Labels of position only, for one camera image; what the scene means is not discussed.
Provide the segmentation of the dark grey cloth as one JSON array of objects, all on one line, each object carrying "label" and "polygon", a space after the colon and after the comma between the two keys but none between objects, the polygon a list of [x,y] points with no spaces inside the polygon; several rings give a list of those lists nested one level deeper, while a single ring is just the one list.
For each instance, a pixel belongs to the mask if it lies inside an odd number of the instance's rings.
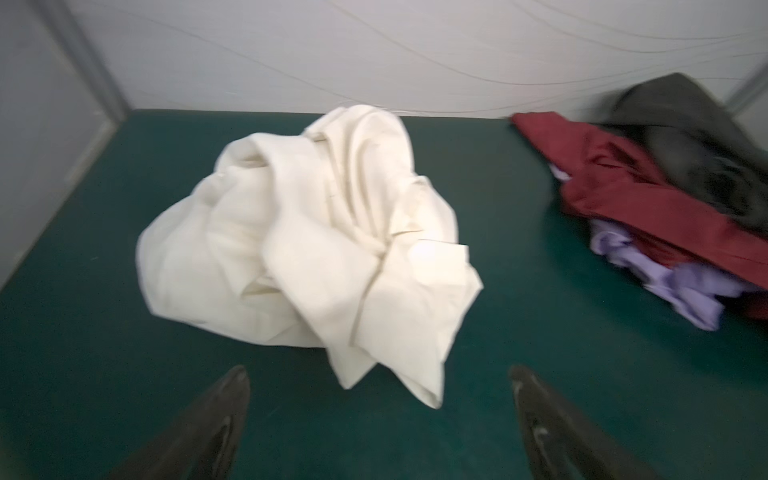
[{"label": "dark grey cloth", "polygon": [[767,152],[690,77],[629,88],[597,125],[643,146],[675,187],[767,236]]}]

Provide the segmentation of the maroon cloth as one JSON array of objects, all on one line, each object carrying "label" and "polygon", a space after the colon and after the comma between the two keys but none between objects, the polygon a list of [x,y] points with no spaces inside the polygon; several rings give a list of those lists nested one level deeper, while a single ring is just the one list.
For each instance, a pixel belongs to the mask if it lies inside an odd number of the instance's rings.
[{"label": "maroon cloth", "polygon": [[515,113],[510,122],[569,175],[560,188],[565,211],[624,225],[641,251],[664,266],[698,260],[756,285],[742,311],[766,319],[766,239],[672,186],[650,154],[626,137],[555,112]]}]

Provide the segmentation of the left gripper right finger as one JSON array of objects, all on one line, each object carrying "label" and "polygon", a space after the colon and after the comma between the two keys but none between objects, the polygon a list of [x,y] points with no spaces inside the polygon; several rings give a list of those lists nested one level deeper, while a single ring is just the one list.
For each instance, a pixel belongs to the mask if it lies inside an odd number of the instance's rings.
[{"label": "left gripper right finger", "polygon": [[508,373],[535,479],[659,479],[661,475],[525,365]]}]

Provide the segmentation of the lavender purple cloth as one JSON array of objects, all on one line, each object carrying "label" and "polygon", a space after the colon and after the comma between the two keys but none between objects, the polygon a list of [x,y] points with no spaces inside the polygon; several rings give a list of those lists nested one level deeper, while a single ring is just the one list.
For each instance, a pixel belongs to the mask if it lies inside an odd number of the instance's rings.
[{"label": "lavender purple cloth", "polygon": [[633,274],[650,293],[668,302],[701,330],[716,331],[725,306],[733,300],[752,319],[767,318],[767,291],[714,265],[695,260],[674,260],[674,250],[654,246],[613,220],[589,220],[591,251],[612,265]]}]

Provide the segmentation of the cream white cloth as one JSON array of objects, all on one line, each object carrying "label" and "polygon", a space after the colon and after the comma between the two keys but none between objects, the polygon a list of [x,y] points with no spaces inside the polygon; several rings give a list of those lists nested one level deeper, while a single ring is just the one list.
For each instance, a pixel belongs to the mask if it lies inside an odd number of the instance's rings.
[{"label": "cream white cloth", "polygon": [[337,108],[295,136],[229,143],[140,235],[139,286],[164,319],[321,348],[350,389],[375,366],[422,403],[482,290],[454,210],[417,174],[402,120]]}]

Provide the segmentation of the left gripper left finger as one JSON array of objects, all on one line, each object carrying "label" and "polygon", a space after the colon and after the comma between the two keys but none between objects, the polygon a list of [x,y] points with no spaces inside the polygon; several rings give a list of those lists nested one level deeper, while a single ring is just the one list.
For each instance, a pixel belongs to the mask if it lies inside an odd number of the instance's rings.
[{"label": "left gripper left finger", "polygon": [[107,477],[227,479],[244,430],[250,395],[246,369],[233,367]]}]

